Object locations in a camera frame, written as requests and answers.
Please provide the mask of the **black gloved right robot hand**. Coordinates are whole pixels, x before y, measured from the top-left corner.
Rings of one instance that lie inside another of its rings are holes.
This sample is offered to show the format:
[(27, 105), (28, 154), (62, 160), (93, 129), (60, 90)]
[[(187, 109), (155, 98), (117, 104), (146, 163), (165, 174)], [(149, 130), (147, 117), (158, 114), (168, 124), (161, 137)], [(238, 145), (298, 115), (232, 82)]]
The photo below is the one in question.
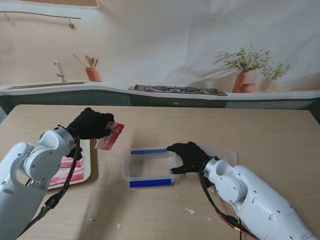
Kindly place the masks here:
[(198, 173), (209, 161), (210, 157), (194, 142), (175, 143), (166, 148), (177, 154), (182, 160), (182, 166), (170, 169), (174, 175)]

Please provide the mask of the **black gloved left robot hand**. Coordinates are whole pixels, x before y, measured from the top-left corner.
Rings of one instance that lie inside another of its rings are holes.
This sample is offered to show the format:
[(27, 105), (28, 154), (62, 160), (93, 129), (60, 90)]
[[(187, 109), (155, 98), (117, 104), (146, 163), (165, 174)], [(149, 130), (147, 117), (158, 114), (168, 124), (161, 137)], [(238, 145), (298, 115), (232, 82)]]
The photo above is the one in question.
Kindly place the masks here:
[(66, 127), (66, 130), (81, 140), (101, 139), (110, 135), (112, 131), (107, 129), (107, 125), (114, 121), (112, 113), (100, 113), (87, 107)]

